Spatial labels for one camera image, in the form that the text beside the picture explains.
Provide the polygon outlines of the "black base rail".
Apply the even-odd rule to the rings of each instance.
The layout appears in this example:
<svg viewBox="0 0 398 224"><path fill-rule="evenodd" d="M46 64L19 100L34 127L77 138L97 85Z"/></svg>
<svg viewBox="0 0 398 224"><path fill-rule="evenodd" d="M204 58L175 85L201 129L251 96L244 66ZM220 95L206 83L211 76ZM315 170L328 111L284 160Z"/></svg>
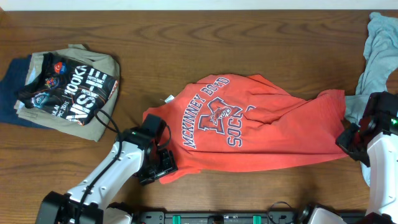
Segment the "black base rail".
<svg viewBox="0 0 398 224"><path fill-rule="evenodd" d="M295 224L307 223L314 208L323 205L308 204L292 208L285 202L276 202L260 212L168 212L144 210L136 212L132 224Z"/></svg>

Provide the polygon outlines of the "black printed folded shirt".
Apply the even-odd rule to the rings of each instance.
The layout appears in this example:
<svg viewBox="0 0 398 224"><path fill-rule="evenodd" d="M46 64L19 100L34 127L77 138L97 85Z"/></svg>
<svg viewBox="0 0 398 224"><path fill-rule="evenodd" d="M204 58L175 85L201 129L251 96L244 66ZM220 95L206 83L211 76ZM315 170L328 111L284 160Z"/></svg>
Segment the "black printed folded shirt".
<svg viewBox="0 0 398 224"><path fill-rule="evenodd" d="M41 73L17 92L17 99L28 109L38 108L84 126L117 86L117 79L90 65L47 53Z"/></svg>

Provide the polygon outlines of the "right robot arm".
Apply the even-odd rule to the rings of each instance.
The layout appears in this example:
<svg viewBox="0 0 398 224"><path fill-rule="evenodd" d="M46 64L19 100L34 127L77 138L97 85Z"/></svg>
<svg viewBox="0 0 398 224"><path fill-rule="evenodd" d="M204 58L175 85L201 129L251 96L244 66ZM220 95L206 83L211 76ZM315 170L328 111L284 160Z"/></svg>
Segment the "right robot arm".
<svg viewBox="0 0 398 224"><path fill-rule="evenodd" d="M351 123L336 145L371 170L368 208L354 223L397 223L397 95L372 93L359 123Z"/></svg>

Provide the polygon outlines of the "grey t-shirt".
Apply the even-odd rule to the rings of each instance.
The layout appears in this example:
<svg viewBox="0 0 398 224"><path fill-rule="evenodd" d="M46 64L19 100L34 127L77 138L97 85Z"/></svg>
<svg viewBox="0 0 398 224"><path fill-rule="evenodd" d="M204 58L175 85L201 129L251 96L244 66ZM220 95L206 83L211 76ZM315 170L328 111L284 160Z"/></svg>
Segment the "grey t-shirt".
<svg viewBox="0 0 398 224"><path fill-rule="evenodd" d="M359 77L355 94L345 97L345 119L349 123L338 136L343 142L352 138L353 132L358 130L370 95L387 91L387 80L397 71L397 19L379 12L370 13L369 18L368 38L363 52L366 66Z"/></svg>

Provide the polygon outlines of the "navy folded garment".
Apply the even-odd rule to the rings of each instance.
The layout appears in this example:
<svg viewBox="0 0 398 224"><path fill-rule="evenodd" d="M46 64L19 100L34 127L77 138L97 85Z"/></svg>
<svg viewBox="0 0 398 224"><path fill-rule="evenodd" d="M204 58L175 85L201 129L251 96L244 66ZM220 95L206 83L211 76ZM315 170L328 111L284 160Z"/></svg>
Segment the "navy folded garment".
<svg viewBox="0 0 398 224"><path fill-rule="evenodd" d="M12 59L6 75L1 80L1 122L28 128L48 129L45 126L19 118L14 109L17 102L17 91L25 84L31 57L31 55L28 55L26 58Z"/></svg>

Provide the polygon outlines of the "red printed t-shirt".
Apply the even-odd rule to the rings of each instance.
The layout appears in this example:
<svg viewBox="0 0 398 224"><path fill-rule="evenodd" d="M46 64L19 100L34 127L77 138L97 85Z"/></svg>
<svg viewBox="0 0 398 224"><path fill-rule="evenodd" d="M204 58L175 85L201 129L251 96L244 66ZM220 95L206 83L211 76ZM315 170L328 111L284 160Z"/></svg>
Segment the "red printed t-shirt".
<svg viewBox="0 0 398 224"><path fill-rule="evenodd" d="M209 75L147 110L168 124L162 141L178 167L160 181L203 170L255 172L340 159L344 152L335 141L345 109L342 90L304 100L261 75Z"/></svg>

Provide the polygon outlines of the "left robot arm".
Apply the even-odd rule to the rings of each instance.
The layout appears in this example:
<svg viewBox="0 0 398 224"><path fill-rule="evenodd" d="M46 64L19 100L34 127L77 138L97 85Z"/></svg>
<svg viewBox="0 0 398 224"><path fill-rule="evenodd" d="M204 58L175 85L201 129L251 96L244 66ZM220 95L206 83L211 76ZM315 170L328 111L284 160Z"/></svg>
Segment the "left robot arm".
<svg viewBox="0 0 398 224"><path fill-rule="evenodd" d="M174 155L159 144L162 133L131 128L119 134L110 153L80 184L43 199L36 223L133 223L131 212L111 202L133 176L147 185L177 171Z"/></svg>

